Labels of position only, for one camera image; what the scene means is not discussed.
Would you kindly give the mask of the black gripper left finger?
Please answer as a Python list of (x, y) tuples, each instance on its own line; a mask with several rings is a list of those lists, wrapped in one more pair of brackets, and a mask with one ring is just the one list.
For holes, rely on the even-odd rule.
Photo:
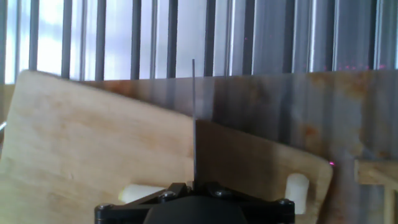
[(192, 192), (186, 183), (172, 183), (167, 188), (128, 185), (119, 194), (122, 205), (101, 203), (95, 207), (95, 224), (143, 223), (154, 206), (190, 196)]

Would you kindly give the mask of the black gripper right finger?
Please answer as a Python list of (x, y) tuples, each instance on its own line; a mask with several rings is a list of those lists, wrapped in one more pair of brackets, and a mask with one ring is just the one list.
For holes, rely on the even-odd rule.
[(249, 223), (295, 223), (295, 203), (286, 198), (266, 201), (224, 187), (217, 182), (207, 182), (195, 188), (195, 195), (237, 205)]

